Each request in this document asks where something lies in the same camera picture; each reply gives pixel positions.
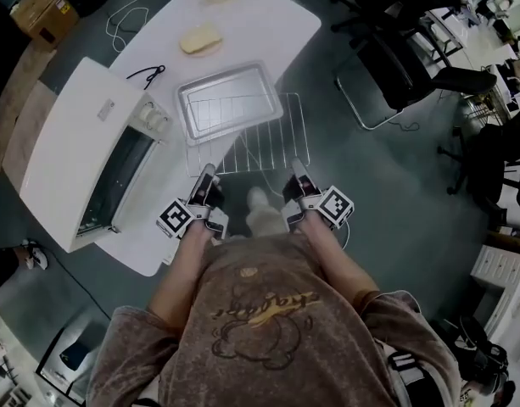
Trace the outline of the white storage shelf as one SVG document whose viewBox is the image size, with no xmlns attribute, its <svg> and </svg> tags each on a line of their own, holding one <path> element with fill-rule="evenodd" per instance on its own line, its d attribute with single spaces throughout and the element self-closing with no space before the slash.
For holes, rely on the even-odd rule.
<svg viewBox="0 0 520 407">
<path fill-rule="evenodd" d="M 34 366 L 28 353 L 0 316 L 0 407 L 38 407 Z"/>
</svg>

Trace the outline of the white drawer cabinet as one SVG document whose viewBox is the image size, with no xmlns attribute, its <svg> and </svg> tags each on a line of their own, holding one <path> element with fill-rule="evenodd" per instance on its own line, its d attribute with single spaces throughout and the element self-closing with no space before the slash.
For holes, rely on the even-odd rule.
<svg viewBox="0 0 520 407">
<path fill-rule="evenodd" d="M 470 276 L 483 287 L 501 291 L 484 327 L 488 339 L 498 343 L 520 304 L 520 254 L 483 245 Z"/>
</svg>

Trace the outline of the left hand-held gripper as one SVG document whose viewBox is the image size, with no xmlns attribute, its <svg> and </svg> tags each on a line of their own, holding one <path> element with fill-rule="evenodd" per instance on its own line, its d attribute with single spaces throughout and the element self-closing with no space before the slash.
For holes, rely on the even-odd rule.
<svg viewBox="0 0 520 407">
<path fill-rule="evenodd" d="M 157 227 L 169 238 L 182 239 L 188 227 L 202 220 L 207 229 L 214 232 L 214 239 L 224 239 L 229 217 L 219 208 L 225 202 L 220 188 L 220 178 L 215 166 L 208 163 L 197 179 L 193 190 L 184 203 L 174 199 L 156 220 Z"/>
</svg>

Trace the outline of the person's left forearm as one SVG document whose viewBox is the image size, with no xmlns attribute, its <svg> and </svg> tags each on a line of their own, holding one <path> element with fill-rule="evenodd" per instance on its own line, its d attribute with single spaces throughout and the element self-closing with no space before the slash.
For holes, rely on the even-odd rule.
<svg viewBox="0 0 520 407">
<path fill-rule="evenodd" d="M 168 271 L 148 303 L 148 311 L 159 317 L 178 337 L 187 324 L 202 272 L 204 252 L 212 237 L 212 231 L 202 220 L 190 224 Z"/>
</svg>

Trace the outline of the silver baking tray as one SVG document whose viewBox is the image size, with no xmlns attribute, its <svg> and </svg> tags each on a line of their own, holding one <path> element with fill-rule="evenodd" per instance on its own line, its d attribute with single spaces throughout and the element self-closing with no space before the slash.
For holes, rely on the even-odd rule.
<svg viewBox="0 0 520 407">
<path fill-rule="evenodd" d="M 261 60 L 187 81 L 176 89 L 175 100 L 190 147 L 283 115 L 279 94 Z"/>
</svg>

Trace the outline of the wire oven rack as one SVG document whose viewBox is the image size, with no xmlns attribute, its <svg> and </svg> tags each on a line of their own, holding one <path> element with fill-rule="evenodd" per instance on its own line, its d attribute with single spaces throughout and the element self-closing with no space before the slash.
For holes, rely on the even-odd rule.
<svg viewBox="0 0 520 407">
<path fill-rule="evenodd" d="M 286 170 L 294 158 L 310 164 L 304 109 L 296 92 L 278 93 L 281 118 L 236 131 L 195 147 L 187 145 L 187 173 L 200 175 L 211 163 L 219 175 Z"/>
</svg>

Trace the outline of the bread slice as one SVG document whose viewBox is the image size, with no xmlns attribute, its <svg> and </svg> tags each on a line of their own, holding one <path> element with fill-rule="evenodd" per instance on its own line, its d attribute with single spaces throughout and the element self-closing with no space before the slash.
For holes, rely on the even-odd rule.
<svg viewBox="0 0 520 407">
<path fill-rule="evenodd" d="M 203 23 L 186 32 L 179 41 L 180 49 L 186 54 L 201 53 L 222 42 L 220 32 L 211 23 Z"/>
</svg>

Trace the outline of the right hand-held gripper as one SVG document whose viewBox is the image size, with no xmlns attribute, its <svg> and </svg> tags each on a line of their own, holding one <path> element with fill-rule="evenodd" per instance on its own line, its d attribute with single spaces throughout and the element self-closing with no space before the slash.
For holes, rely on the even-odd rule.
<svg viewBox="0 0 520 407">
<path fill-rule="evenodd" d="M 320 190 L 300 158 L 292 160 L 293 175 L 285 184 L 281 210 L 289 231 L 305 218 L 306 211 L 317 212 L 330 230 L 341 229 L 354 212 L 354 203 L 335 186 Z"/>
</svg>

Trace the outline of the person's brown printed t-shirt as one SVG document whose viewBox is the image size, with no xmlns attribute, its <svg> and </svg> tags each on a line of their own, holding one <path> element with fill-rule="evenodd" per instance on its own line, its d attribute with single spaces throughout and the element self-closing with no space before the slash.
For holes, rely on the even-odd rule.
<svg viewBox="0 0 520 407">
<path fill-rule="evenodd" d="M 409 293 L 355 308 L 304 237 L 241 239 L 207 251 L 180 337 L 115 310 L 87 407 L 400 407 L 377 341 L 429 363 L 458 403 L 456 359 Z"/>
</svg>

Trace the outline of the white oven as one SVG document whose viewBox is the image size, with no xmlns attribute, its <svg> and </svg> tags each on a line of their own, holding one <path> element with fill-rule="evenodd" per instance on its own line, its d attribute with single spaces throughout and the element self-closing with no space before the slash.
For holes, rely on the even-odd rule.
<svg viewBox="0 0 520 407">
<path fill-rule="evenodd" d="M 83 58 L 36 140 L 20 197 L 66 252 L 144 222 L 171 118 L 143 89 Z"/>
</svg>

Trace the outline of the brown cardboard sheet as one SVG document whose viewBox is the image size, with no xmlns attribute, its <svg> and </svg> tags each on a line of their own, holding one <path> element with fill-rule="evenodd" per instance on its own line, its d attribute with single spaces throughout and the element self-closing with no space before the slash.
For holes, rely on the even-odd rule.
<svg viewBox="0 0 520 407">
<path fill-rule="evenodd" d="M 3 171 L 19 193 L 33 148 L 58 95 L 41 81 L 25 100 L 3 157 Z"/>
<path fill-rule="evenodd" d="M 15 123 L 34 86 L 57 50 L 42 51 L 32 43 L 20 56 L 0 95 L 0 172 Z"/>
</svg>

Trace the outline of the black office chair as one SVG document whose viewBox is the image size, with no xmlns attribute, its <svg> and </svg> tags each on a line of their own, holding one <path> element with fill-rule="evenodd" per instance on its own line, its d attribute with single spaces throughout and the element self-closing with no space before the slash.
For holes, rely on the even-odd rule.
<svg viewBox="0 0 520 407">
<path fill-rule="evenodd" d="M 456 183 L 446 192 L 455 195 L 465 187 L 492 224 L 520 228 L 520 111 L 471 137 L 460 127 L 452 129 L 452 136 L 459 140 L 459 153 L 437 147 L 437 154 L 459 164 Z"/>
<path fill-rule="evenodd" d="M 396 31 L 408 38 L 416 33 L 421 34 L 439 54 L 438 61 L 450 65 L 448 56 L 441 48 L 422 18 L 426 12 L 436 8 L 459 8 L 461 0 L 329 0 L 331 4 L 342 3 L 355 17 L 333 24 L 330 30 L 340 31 L 342 28 L 357 22 L 379 27 L 383 30 Z"/>
</svg>

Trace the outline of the white curved table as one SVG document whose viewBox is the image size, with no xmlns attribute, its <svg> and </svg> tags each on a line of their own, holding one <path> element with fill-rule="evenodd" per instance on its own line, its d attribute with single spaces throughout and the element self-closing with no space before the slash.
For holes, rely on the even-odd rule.
<svg viewBox="0 0 520 407">
<path fill-rule="evenodd" d="M 179 47 L 181 37 L 204 22 L 221 33 L 221 47 L 204 57 L 187 56 Z M 170 0 L 110 65 L 125 77 L 149 67 L 164 65 L 148 93 L 175 120 L 167 143 L 155 146 L 147 170 L 161 180 L 156 195 L 137 206 L 132 225 L 96 244 L 123 265 L 143 276 L 153 276 L 170 263 L 176 243 L 155 224 L 163 209 L 193 186 L 187 167 L 197 165 L 197 155 L 187 150 L 178 120 L 176 89 L 189 81 L 238 64 L 260 60 L 277 81 L 321 27 L 320 19 L 292 0 Z"/>
</svg>

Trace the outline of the cardboard box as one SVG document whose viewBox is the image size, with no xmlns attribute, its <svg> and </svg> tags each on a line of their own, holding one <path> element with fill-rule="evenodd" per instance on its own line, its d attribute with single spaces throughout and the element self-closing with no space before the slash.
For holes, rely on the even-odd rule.
<svg viewBox="0 0 520 407">
<path fill-rule="evenodd" d="M 53 51 L 80 19 L 68 0 L 19 0 L 10 16 L 35 46 L 46 52 Z"/>
</svg>

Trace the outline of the person's right forearm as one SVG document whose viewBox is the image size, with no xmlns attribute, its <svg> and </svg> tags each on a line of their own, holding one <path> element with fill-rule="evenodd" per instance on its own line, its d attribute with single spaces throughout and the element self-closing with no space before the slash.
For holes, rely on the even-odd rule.
<svg viewBox="0 0 520 407">
<path fill-rule="evenodd" d="M 355 308 L 380 290 L 375 281 L 342 249 L 338 239 L 315 211 L 306 211 L 299 223 L 330 285 Z"/>
</svg>

